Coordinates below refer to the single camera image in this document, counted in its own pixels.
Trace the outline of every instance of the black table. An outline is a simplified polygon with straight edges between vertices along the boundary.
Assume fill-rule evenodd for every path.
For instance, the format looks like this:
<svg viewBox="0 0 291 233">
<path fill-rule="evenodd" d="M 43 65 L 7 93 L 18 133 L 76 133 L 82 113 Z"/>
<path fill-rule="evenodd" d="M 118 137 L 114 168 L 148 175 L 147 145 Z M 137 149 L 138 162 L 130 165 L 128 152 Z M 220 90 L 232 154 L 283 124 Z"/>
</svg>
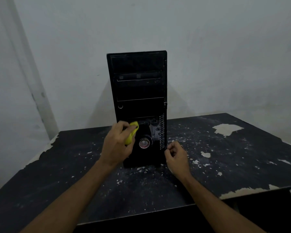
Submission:
<svg viewBox="0 0 291 233">
<path fill-rule="evenodd" d="M 220 124 L 242 129 L 224 136 L 213 128 Z M 79 180 L 100 157 L 109 129 L 60 132 L 51 149 L 9 180 L 0 189 L 0 232 L 18 232 Z M 168 120 L 167 129 L 168 142 L 179 140 L 187 150 L 193 176 L 221 199 L 291 187 L 291 145 L 244 121 L 213 114 Z M 79 223 L 193 203 L 165 164 L 121 166 L 103 183 Z"/>
</svg>

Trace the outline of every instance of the white wall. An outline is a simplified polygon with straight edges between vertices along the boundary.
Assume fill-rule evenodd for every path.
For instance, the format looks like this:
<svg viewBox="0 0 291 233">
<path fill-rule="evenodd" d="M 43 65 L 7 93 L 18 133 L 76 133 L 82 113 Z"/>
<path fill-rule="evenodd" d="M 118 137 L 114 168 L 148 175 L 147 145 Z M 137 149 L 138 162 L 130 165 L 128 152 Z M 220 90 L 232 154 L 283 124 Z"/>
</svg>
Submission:
<svg viewBox="0 0 291 233">
<path fill-rule="evenodd" d="M 48 141 L 0 19 L 0 188 Z"/>
<path fill-rule="evenodd" d="M 60 130 L 115 121 L 107 53 L 167 50 L 168 118 L 226 111 L 291 137 L 291 0 L 15 3 Z"/>
</svg>

